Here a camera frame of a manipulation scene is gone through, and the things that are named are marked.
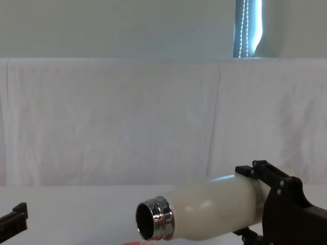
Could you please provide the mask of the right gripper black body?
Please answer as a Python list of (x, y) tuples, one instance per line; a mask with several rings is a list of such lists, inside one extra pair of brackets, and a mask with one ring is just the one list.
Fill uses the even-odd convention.
[(267, 244), (326, 244), (326, 210), (305, 197), (270, 195), (262, 226)]

